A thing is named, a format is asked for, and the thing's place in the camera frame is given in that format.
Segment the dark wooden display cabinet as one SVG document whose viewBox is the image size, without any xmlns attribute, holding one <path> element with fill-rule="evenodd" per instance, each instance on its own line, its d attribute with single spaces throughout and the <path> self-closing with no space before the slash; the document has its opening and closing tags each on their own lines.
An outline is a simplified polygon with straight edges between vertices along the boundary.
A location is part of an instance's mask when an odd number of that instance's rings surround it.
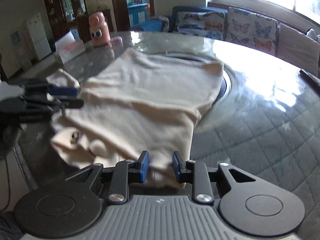
<svg viewBox="0 0 320 240">
<path fill-rule="evenodd" d="M 117 29 L 112 0 L 44 0 L 44 4 L 55 41 L 71 28 L 78 30 L 83 41 L 89 41 L 88 17 L 97 11 L 104 13 L 110 31 Z"/>
</svg>

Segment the pink cartoon face bottle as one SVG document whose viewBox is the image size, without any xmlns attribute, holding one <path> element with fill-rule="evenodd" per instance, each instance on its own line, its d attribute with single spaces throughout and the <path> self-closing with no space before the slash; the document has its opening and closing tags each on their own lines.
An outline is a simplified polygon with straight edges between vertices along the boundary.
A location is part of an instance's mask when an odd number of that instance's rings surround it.
<svg viewBox="0 0 320 240">
<path fill-rule="evenodd" d="M 105 16 L 102 12 L 95 12 L 88 18 L 89 32 L 94 47 L 106 45 L 110 42 L 110 32 Z"/>
</svg>

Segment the cream garment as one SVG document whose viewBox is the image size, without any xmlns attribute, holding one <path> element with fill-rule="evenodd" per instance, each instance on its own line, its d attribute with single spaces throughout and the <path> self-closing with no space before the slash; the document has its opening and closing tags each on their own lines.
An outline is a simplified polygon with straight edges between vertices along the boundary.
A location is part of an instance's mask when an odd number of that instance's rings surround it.
<svg viewBox="0 0 320 240">
<path fill-rule="evenodd" d="M 53 115 L 50 143 L 68 165 L 112 167 L 149 153 L 145 181 L 178 188 L 172 154 L 190 157 L 195 126 L 211 109 L 223 80 L 223 63 L 148 55 L 132 48 L 80 88 L 84 105 Z"/>
</svg>

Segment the butterfly cushion right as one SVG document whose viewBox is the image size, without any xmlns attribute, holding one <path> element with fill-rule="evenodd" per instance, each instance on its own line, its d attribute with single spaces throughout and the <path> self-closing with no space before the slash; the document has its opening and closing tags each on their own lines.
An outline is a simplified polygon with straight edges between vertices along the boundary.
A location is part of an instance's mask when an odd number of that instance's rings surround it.
<svg viewBox="0 0 320 240">
<path fill-rule="evenodd" d="M 225 41 L 276 54 L 278 21 L 240 8 L 228 8 Z"/>
</svg>

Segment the dark blue sofa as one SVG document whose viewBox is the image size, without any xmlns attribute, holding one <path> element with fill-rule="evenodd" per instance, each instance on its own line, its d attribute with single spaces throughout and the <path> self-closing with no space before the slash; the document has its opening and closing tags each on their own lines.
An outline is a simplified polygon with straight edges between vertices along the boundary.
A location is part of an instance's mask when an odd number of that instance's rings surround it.
<svg viewBox="0 0 320 240">
<path fill-rule="evenodd" d="M 227 14 L 226 9 L 220 9 L 215 7 L 190 7 L 190 6 L 174 6 L 172 8 L 171 15 L 168 16 L 169 19 L 169 32 L 173 32 L 176 24 L 176 16 L 180 11 L 191 11 L 191 12 L 224 12 Z"/>
</svg>

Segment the butterfly cushion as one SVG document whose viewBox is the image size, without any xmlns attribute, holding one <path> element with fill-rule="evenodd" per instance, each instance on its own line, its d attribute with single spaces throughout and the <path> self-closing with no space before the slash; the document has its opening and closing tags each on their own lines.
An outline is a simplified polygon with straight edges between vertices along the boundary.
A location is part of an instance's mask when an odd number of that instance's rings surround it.
<svg viewBox="0 0 320 240">
<path fill-rule="evenodd" d="M 179 11 L 173 33 L 223 40 L 226 13 Z"/>
<path fill-rule="evenodd" d="M 240 8 L 228 8 L 225 41 L 276 54 L 278 21 Z"/>
</svg>

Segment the blue plastic cabinet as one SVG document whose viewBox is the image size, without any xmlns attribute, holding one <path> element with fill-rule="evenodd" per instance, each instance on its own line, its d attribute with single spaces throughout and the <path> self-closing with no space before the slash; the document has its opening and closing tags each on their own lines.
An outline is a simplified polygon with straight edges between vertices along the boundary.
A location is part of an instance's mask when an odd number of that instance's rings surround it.
<svg viewBox="0 0 320 240">
<path fill-rule="evenodd" d="M 127 9 L 131 27 L 148 19 L 148 3 L 128 5 Z"/>
</svg>

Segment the white refrigerator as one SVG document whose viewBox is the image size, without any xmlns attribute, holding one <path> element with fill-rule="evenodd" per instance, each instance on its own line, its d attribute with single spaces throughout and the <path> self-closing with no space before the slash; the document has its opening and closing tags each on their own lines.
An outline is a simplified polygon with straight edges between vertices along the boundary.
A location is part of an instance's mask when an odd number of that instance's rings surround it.
<svg viewBox="0 0 320 240">
<path fill-rule="evenodd" d="M 26 20 L 28 38 L 35 57 L 41 61 L 52 53 L 40 14 Z"/>
</svg>

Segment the black round induction hotplate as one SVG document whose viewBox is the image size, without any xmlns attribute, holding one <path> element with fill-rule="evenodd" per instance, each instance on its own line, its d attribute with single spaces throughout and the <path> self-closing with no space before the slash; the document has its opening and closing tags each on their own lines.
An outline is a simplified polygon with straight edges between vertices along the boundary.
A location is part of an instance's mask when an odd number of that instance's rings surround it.
<svg viewBox="0 0 320 240">
<path fill-rule="evenodd" d="M 206 58 L 203 56 L 191 55 L 191 54 L 173 53 L 173 54 L 167 54 L 167 56 L 177 58 L 177 59 L 182 59 L 182 60 L 195 61 L 195 62 L 203 62 L 203 63 L 211 62 L 211 59 L 209 58 Z M 226 90 L 227 90 L 227 82 L 225 80 L 225 77 L 223 76 L 220 90 L 214 103 L 218 102 L 224 96 L 224 94 L 226 93 Z"/>
</svg>

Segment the grey quilted star tablecloth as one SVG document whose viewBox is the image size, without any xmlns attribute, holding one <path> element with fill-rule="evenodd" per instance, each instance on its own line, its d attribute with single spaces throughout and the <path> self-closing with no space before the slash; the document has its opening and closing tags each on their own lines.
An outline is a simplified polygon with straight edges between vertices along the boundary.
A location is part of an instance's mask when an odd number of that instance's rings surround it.
<svg viewBox="0 0 320 240">
<path fill-rule="evenodd" d="M 197 203 L 189 183 L 145 180 L 110 204 L 66 176 L 18 201 L 24 239 L 319 239 L 319 94 L 303 80 L 228 85 L 195 127 L 188 160 L 235 166 L 255 196 L 221 202 L 211 183 L 214 202 Z"/>
</svg>

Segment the butterfly cushion left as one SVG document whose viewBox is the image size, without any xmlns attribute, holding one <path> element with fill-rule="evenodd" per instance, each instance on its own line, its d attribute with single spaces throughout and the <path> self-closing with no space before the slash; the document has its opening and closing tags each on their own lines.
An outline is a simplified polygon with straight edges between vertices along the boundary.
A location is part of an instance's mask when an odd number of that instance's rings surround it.
<svg viewBox="0 0 320 240">
<path fill-rule="evenodd" d="M 226 13 L 179 11 L 173 33 L 223 40 Z"/>
</svg>

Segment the plain beige cushion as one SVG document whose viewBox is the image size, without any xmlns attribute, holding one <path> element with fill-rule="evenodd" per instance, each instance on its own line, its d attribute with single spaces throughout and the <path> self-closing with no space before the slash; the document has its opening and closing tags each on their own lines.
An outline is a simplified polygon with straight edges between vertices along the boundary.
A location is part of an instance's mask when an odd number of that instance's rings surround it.
<svg viewBox="0 0 320 240">
<path fill-rule="evenodd" d="M 279 26 L 277 57 L 318 76 L 319 35 L 313 28 L 306 34 L 285 24 Z"/>
</svg>

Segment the blue cloth on chair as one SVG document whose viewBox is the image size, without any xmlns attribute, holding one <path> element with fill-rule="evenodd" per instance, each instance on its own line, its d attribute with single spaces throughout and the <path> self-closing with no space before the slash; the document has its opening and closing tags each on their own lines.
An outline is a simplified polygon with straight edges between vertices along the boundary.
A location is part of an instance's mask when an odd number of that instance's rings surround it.
<svg viewBox="0 0 320 240">
<path fill-rule="evenodd" d="M 139 24 L 133 25 L 131 31 L 151 31 L 151 32 L 162 32 L 164 27 L 163 21 L 159 19 L 150 19 Z"/>
</svg>

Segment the white pink tissue pack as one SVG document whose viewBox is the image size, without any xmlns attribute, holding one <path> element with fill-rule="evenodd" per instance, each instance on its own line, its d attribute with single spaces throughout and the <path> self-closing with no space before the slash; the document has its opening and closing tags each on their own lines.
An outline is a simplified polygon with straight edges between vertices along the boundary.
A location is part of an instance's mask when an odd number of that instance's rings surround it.
<svg viewBox="0 0 320 240">
<path fill-rule="evenodd" d="M 55 42 L 55 57 L 65 64 L 85 52 L 82 40 L 76 40 L 71 31 Z"/>
</svg>

